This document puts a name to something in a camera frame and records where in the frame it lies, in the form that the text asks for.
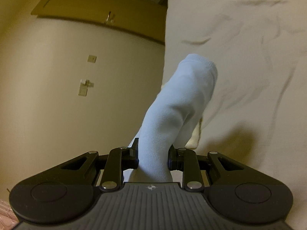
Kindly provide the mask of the light blue sweatshirt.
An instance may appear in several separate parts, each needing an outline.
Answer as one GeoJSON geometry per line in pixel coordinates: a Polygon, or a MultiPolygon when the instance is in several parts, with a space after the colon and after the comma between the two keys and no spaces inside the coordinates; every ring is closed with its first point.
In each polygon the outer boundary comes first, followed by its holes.
{"type": "Polygon", "coordinates": [[[198,54],[182,60],[147,110],[135,138],[138,168],[124,172],[125,180],[172,182],[168,169],[171,146],[185,147],[212,98],[218,78],[215,64],[198,54]]]}

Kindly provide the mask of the folded white cloth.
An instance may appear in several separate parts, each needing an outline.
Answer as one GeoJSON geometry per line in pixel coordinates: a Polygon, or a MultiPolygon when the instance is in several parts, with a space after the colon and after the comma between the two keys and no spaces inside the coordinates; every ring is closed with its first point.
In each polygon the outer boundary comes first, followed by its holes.
{"type": "Polygon", "coordinates": [[[201,133],[202,113],[208,95],[195,83],[166,83],[157,97],[158,115],[155,129],[161,144],[195,149],[201,133]]]}

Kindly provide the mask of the grey duvet cover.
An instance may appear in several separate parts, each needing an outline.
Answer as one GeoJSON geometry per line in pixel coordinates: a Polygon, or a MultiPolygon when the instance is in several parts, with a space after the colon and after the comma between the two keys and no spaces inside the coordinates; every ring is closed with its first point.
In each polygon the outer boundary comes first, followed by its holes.
{"type": "Polygon", "coordinates": [[[196,53],[218,70],[196,152],[285,183],[306,229],[306,0],[168,0],[163,81],[196,53]]]}

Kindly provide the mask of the wooden door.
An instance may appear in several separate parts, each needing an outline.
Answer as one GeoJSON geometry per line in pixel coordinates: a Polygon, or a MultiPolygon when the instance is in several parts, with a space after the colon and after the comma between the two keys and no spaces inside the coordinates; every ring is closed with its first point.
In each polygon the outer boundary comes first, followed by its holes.
{"type": "Polygon", "coordinates": [[[168,0],[40,0],[31,14],[104,25],[165,44],[168,0]]]}

